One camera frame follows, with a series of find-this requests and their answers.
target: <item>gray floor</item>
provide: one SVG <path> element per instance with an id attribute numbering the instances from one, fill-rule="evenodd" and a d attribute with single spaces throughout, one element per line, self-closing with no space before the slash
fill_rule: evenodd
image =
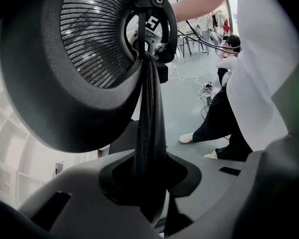
<path id="1" fill-rule="evenodd" d="M 175 66 L 181 76 L 200 76 L 207 73 L 205 68 L 215 68 L 217 55 L 214 49 L 211 49 L 207 55 L 198 52 L 196 45 L 192 52 L 190 57 L 187 49 L 184 58 L 177 52 L 177 57 L 171 63 L 171 67 Z M 202 86 L 194 83 L 195 79 L 185 79 L 181 82 L 179 79 L 172 79 L 173 77 L 178 77 L 176 70 L 170 73 L 170 80 L 161 85 L 167 146 L 178 151 L 202 156 L 211 153 L 215 148 L 226 146 L 228 140 L 224 138 L 195 144 L 181 144 L 178 141 L 182 134 L 194 132 L 203 123 L 200 112 L 205 104 L 198 99 L 197 92 Z M 197 80 L 202 84 L 207 81 L 212 81 L 214 84 L 213 92 L 217 93 L 220 90 L 217 70 L 213 70 Z"/>

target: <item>white cable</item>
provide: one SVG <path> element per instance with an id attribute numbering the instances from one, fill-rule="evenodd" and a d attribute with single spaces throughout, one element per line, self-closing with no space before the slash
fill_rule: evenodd
<path id="1" fill-rule="evenodd" d="M 212 91 L 207 91 L 207 90 L 204 90 L 204 91 L 210 92 L 210 95 L 205 95 L 205 94 L 201 93 L 200 91 L 204 88 L 204 85 L 201 84 L 200 82 L 197 82 L 197 80 L 198 80 L 200 77 L 206 76 L 206 75 L 209 74 L 211 71 L 216 70 L 216 69 L 217 69 L 217 68 L 214 68 L 214 69 L 208 69 L 208 68 L 205 68 L 205 70 L 208 71 L 208 72 L 205 73 L 205 74 L 203 74 L 203 75 L 199 75 L 199 76 L 186 75 L 185 77 L 183 77 L 183 76 L 181 76 L 181 75 L 179 74 L 178 69 L 177 69 L 176 66 L 170 66 L 170 67 L 168 67 L 168 75 L 170 75 L 172 72 L 174 72 L 174 70 L 176 70 L 176 73 L 178 74 L 178 77 L 172 77 L 172 78 L 170 78 L 170 79 L 168 79 L 168 80 L 170 81 L 170 80 L 172 80 L 172 79 L 179 79 L 181 82 L 183 82 L 185 79 L 195 79 L 194 83 L 197 83 L 197 84 L 199 84 L 199 85 L 202 86 L 202 87 L 199 89 L 199 91 L 198 91 L 197 93 L 198 93 L 198 95 L 199 95 L 198 99 L 199 99 L 200 101 L 203 101 L 203 100 L 201 99 L 201 97 L 209 97 L 209 96 L 212 96 L 211 93 L 213 93 L 214 95 L 215 95 L 215 93 L 212 92 Z"/>

